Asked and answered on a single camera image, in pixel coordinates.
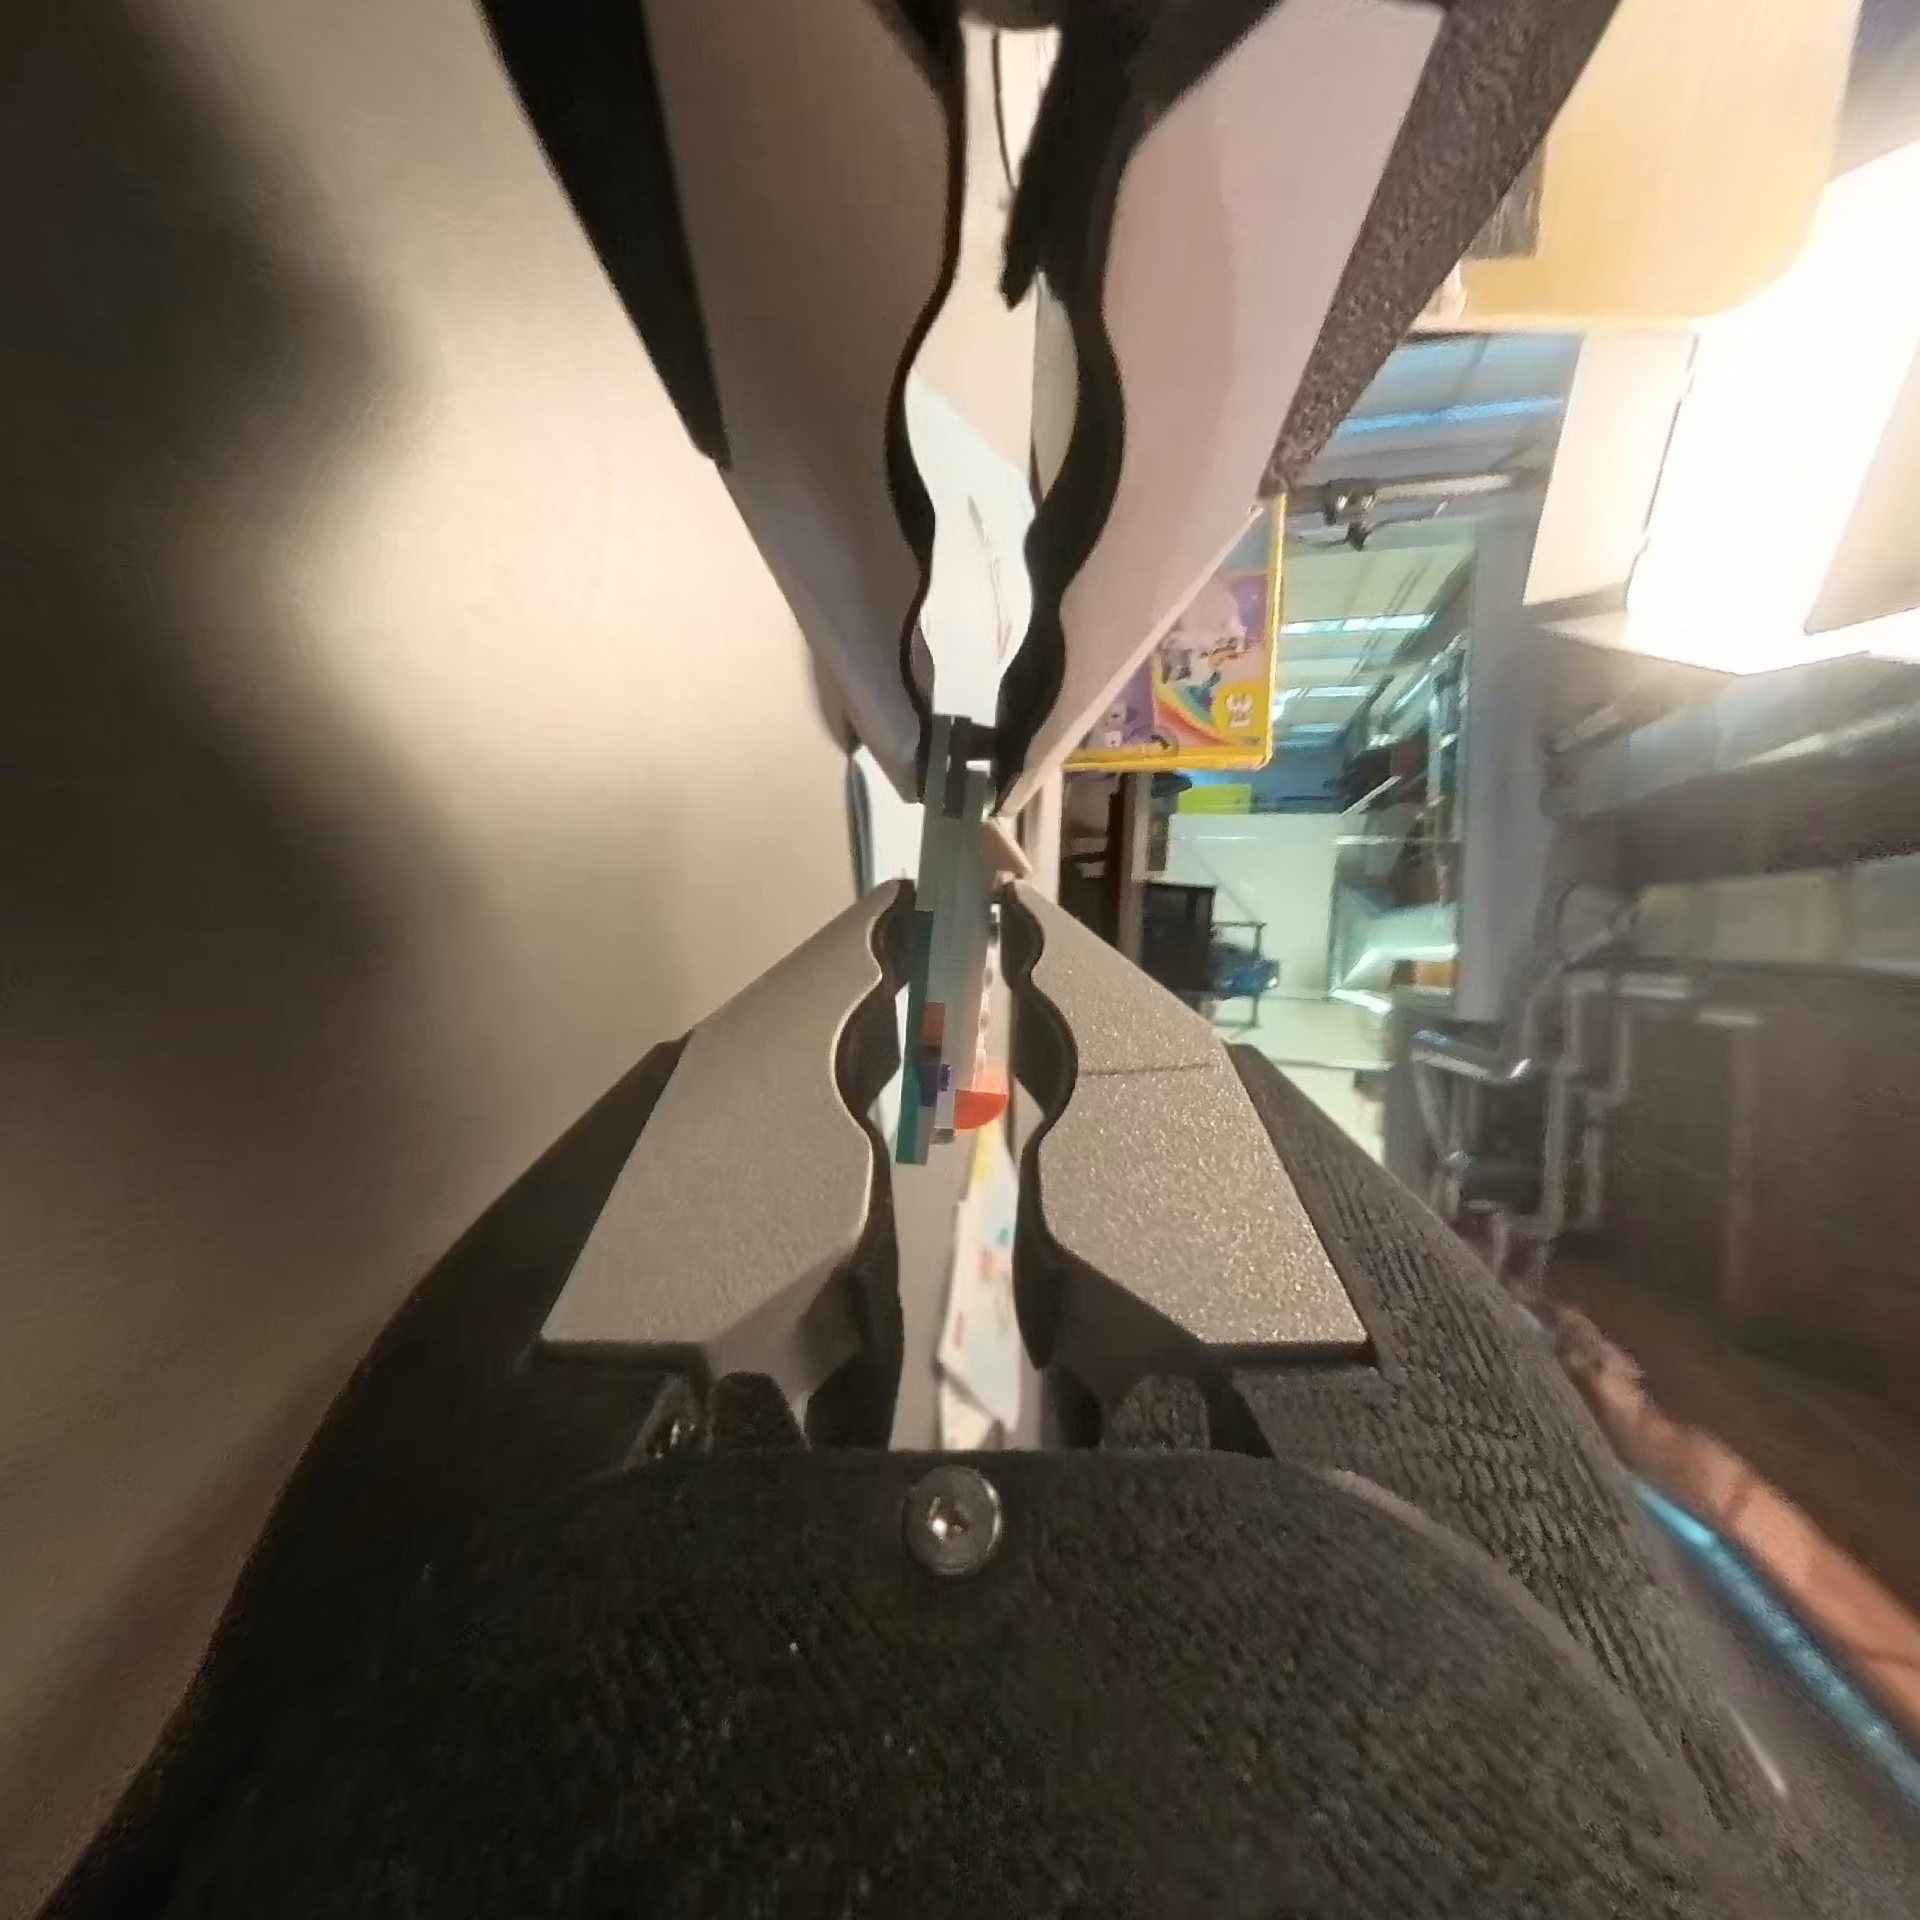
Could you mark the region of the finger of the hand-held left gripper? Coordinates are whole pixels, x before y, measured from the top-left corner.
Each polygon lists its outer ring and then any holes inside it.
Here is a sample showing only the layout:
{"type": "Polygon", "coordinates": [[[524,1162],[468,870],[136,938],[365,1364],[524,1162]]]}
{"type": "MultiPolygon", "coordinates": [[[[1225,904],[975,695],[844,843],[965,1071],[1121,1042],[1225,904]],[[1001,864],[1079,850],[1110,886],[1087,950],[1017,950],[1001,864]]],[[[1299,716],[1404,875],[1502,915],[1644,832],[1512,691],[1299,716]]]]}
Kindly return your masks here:
{"type": "Polygon", "coordinates": [[[1031,803],[1254,515],[1439,4],[1287,2],[1125,156],[1070,316],[1070,457],[1035,522],[1035,619],[1001,687],[1001,807],[1031,803]]]}
{"type": "Polygon", "coordinates": [[[857,740],[921,793],[932,506],[905,379],[953,289],[955,4],[643,4],[723,474],[857,740]]]}

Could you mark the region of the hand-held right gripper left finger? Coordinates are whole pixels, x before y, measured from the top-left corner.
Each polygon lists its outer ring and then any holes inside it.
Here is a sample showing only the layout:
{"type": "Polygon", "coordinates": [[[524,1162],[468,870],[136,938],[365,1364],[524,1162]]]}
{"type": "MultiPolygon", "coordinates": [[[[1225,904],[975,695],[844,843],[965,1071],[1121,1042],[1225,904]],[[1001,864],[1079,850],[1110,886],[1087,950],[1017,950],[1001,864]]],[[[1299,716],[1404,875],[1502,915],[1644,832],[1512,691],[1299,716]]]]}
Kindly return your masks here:
{"type": "Polygon", "coordinates": [[[892,1150],[913,904],[886,880],[688,1032],[542,1345],[700,1387],[763,1376],[807,1436],[881,1450],[903,1371],[892,1150]]]}

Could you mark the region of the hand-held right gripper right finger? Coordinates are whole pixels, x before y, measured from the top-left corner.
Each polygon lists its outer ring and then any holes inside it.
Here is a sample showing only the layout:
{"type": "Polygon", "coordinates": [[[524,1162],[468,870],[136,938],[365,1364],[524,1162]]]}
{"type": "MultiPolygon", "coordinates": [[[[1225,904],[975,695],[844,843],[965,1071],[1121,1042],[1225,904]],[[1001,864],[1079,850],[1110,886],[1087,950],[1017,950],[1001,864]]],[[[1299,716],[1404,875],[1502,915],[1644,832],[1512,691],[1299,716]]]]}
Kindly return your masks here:
{"type": "Polygon", "coordinates": [[[1164,1380],[1262,1450],[1241,1390],[1371,1370],[1359,1308],[1213,1027],[1031,883],[999,904],[1037,1443],[1094,1450],[1164,1380]]]}

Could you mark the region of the white and green lego assembly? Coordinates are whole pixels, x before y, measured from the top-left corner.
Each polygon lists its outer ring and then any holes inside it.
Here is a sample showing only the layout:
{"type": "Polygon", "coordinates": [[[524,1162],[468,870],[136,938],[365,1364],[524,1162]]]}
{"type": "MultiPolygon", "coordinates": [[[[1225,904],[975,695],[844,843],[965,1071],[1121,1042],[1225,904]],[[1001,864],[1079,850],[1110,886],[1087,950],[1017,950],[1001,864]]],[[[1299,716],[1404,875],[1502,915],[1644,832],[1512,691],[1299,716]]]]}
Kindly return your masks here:
{"type": "Polygon", "coordinates": [[[907,928],[903,1051],[893,1160],[924,1166],[934,1146],[992,1128],[1009,1104],[1009,1071],[992,1046],[999,899],[977,828],[997,812],[992,735],[937,713],[929,722],[918,873],[907,928]]]}

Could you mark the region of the yellow-edged lego box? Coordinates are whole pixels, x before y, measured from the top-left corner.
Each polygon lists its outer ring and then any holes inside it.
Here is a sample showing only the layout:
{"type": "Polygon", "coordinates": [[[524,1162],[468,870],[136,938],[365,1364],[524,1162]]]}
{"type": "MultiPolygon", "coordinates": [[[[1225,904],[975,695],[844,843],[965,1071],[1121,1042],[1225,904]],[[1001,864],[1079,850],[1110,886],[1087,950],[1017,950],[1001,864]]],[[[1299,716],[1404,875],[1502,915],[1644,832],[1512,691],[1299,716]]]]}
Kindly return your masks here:
{"type": "Polygon", "coordinates": [[[1253,772],[1275,747],[1284,500],[1264,503],[1064,759],[1070,775],[1253,772]]]}

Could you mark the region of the tan wooden board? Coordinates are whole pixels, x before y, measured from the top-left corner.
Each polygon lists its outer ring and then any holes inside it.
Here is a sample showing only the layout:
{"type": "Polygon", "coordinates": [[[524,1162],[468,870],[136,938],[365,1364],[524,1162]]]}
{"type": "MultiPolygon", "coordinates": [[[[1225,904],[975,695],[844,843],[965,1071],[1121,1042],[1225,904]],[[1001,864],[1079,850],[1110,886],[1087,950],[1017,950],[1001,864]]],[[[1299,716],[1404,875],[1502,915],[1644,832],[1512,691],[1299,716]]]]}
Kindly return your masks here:
{"type": "Polygon", "coordinates": [[[1857,2],[1623,2],[1424,324],[1665,329],[1774,284],[1833,168],[1857,2]]]}

